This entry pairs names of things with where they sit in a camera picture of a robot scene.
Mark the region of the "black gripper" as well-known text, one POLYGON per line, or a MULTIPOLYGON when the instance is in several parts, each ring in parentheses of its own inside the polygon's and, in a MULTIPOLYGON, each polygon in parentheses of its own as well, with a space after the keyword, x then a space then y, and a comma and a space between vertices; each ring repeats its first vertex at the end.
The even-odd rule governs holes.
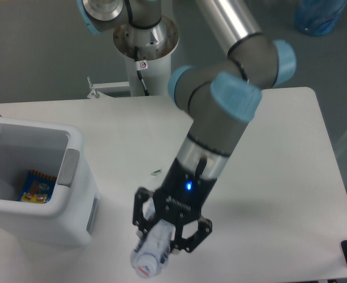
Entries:
POLYGON ((171 240, 171 253, 181 250, 191 253, 212 233, 212 221, 201 216, 201 209, 216 180, 204 178, 207 159, 200 158, 192 172, 175 159, 161 186, 153 193, 139 187, 133 205, 133 225, 138 227, 137 235, 146 238, 159 219, 175 226, 171 240), (183 238, 184 226, 197 221, 197 231, 189 238, 183 238))

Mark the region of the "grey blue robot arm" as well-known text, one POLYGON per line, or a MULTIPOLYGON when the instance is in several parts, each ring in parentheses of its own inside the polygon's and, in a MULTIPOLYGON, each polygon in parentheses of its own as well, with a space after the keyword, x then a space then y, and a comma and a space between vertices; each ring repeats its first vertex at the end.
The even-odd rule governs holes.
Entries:
POLYGON ((193 120, 163 183, 135 194, 135 254, 192 252, 211 232, 201 213, 211 189, 254 118, 262 90, 289 80, 296 69, 290 44, 270 41, 243 1, 198 1, 226 54, 208 68, 169 67, 151 74, 152 62, 178 45, 176 26, 160 1, 78 1, 88 29, 114 31, 117 49, 131 60, 132 94, 150 96, 167 83, 176 106, 193 120))

